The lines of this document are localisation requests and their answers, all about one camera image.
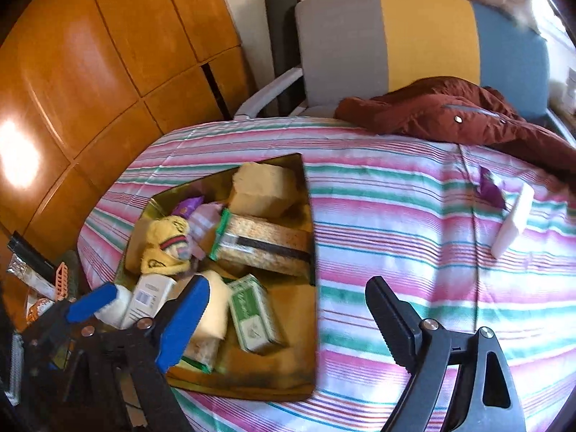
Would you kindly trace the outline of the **white barcode carton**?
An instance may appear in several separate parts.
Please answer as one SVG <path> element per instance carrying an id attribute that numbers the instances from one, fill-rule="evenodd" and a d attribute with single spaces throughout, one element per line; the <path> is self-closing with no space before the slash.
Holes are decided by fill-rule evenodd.
<path id="1" fill-rule="evenodd" d="M 143 318 L 154 318 L 175 285 L 176 281 L 169 276 L 160 274 L 141 276 L 133 290 L 120 330 L 130 328 Z"/>

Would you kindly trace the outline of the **cream towel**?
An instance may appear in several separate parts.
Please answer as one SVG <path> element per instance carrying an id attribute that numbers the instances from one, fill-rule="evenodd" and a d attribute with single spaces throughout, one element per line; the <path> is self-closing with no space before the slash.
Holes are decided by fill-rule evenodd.
<path id="1" fill-rule="evenodd" d="M 205 270 L 201 275 L 209 283 L 210 297 L 192 339 L 224 339 L 228 329 L 231 289 L 217 271 Z"/>

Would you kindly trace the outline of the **yellow knitted hat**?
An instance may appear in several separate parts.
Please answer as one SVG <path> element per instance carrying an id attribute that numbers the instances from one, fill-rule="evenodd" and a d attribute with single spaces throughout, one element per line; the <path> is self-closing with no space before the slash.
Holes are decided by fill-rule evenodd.
<path id="1" fill-rule="evenodd" d="M 189 224 L 181 216 L 165 216 L 147 227 L 141 273 L 175 276 L 190 268 Z"/>

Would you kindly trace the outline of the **green tea box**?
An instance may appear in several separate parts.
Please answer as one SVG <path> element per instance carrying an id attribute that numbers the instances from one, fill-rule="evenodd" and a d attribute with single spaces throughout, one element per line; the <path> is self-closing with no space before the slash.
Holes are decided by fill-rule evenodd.
<path id="1" fill-rule="evenodd" d="M 266 355 L 287 345 L 287 340 L 260 281 L 248 274 L 229 284 L 229 309 L 240 348 Z"/>

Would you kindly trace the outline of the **pink striped sock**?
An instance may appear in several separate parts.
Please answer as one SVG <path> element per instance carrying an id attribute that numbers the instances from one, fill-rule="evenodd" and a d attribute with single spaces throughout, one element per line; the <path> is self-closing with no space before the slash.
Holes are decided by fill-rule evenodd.
<path id="1" fill-rule="evenodd" d="M 189 253 L 197 260 L 203 260 L 211 250 L 223 208 L 222 203 L 205 203 L 203 197 L 196 197 L 181 201 L 172 210 L 173 216 L 182 217 L 188 223 L 185 235 Z"/>

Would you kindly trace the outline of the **speckled cracker package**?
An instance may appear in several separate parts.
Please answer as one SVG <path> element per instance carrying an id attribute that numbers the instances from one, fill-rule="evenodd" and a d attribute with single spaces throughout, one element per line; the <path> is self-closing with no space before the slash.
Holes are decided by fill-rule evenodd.
<path id="1" fill-rule="evenodd" d="M 314 263 L 310 232 L 228 209 L 222 213 L 209 257 L 301 279 L 310 279 Z"/>

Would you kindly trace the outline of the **purple snack packet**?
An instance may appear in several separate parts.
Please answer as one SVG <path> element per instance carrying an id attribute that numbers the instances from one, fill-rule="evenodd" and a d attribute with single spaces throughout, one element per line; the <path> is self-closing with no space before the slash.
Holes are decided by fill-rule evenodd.
<path id="1" fill-rule="evenodd" d="M 499 210 L 507 208 L 504 195 L 487 168 L 480 167 L 480 183 L 477 186 L 477 193 L 490 206 Z"/>

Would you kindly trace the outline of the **yellow sponge block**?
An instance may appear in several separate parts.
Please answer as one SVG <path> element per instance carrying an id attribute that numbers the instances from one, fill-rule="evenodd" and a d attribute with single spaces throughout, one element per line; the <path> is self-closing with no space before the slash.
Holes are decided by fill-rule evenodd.
<path id="1" fill-rule="evenodd" d="M 240 216 L 276 219 L 299 199 L 295 174 L 286 168 L 242 164 L 232 177 L 229 210 Z"/>

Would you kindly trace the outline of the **orange plastic clip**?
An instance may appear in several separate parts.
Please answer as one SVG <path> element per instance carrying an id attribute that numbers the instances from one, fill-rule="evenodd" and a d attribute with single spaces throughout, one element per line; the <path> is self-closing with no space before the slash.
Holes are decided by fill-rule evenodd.
<path id="1" fill-rule="evenodd" d="M 68 267 L 64 261 L 59 263 L 55 273 L 56 301 L 68 298 Z"/>

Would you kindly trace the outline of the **striped pink green tablecloth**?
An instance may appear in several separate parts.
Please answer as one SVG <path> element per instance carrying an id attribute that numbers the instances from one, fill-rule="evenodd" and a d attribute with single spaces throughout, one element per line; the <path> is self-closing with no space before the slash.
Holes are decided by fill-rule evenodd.
<path id="1" fill-rule="evenodd" d="M 420 315 L 450 330 L 494 330 L 527 429 L 547 429 L 575 385 L 575 198 L 554 176 L 513 157 L 483 147 L 375 136 L 329 119 L 188 127 L 148 146 L 113 184 L 113 190 L 144 190 L 124 249 L 156 193 L 291 153 L 303 157 L 314 217 L 319 297 L 314 395 L 275 404 L 178 391 L 192 426 L 379 430 L 407 379 L 365 304 L 367 280 L 380 275 Z M 492 173 L 505 210 L 478 196 L 480 167 Z M 535 191 L 527 226 L 496 260 L 491 247 L 523 183 Z"/>

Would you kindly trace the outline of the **gold cardboard box tray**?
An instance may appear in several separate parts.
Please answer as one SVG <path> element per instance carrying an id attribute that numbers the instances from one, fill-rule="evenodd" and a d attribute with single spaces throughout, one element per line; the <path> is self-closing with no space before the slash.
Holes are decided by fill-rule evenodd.
<path id="1" fill-rule="evenodd" d="M 298 201 L 276 219 L 258 219 L 303 229 L 312 239 L 310 279 L 295 278 L 225 260 L 214 261 L 209 250 L 203 260 L 192 256 L 188 271 L 172 277 L 176 285 L 168 298 L 180 295 L 192 277 L 214 270 L 229 284 L 248 274 L 254 275 L 266 289 L 287 345 L 273 353 L 258 355 L 243 351 L 238 343 L 230 309 L 224 339 L 190 339 L 180 362 L 167 372 L 175 387 L 208 395 L 255 401 L 300 401 L 314 391 L 316 374 L 316 287 L 314 224 L 309 188 L 299 153 L 266 159 L 269 164 L 291 170 L 297 180 Z M 173 216 L 172 210 L 188 198 L 203 197 L 205 203 L 219 202 L 229 210 L 232 177 L 240 166 L 169 188 L 152 196 L 141 212 L 116 272 L 116 282 L 130 289 L 137 286 L 141 273 L 145 233 L 153 220 Z"/>

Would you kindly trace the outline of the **dark red puffer jacket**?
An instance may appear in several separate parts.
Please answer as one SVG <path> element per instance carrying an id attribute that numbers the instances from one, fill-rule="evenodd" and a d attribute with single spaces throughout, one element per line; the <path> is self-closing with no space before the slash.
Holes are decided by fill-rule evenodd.
<path id="1" fill-rule="evenodd" d="M 575 184 L 575 148 L 522 118 L 504 96 L 465 79 L 439 76 L 372 99 L 350 96 L 334 117 L 377 135 L 486 146 Z"/>

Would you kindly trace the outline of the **wooden cabinet panels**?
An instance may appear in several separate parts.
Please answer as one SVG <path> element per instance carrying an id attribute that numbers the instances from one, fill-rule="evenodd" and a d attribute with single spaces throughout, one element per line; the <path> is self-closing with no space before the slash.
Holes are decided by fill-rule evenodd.
<path id="1" fill-rule="evenodd" d="M 225 0 L 32 0 L 1 47 L 1 235 L 112 279 L 151 143 L 229 119 L 255 90 Z"/>

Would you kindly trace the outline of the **grey yellow blue chair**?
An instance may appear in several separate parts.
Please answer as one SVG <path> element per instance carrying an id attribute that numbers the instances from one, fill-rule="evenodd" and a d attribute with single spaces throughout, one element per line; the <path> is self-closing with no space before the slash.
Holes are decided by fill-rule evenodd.
<path id="1" fill-rule="evenodd" d="M 469 0 L 303 0 L 284 14 L 285 48 L 299 56 L 234 114 L 254 119 L 292 85 L 304 99 L 287 115 L 330 117 L 348 96 L 373 98 L 432 76 L 498 90 L 527 120 L 574 143 L 550 110 L 545 39 L 504 12 Z"/>

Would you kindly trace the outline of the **black rolled mat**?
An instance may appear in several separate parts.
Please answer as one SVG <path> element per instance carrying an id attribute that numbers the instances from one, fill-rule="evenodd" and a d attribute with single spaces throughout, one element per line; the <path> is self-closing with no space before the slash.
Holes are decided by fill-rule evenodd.
<path id="1" fill-rule="evenodd" d="M 275 78 L 301 63 L 295 17 L 295 7 L 299 2 L 300 0 L 265 0 Z M 305 98 L 303 78 L 299 78 L 276 99 L 278 113 L 288 116 Z"/>

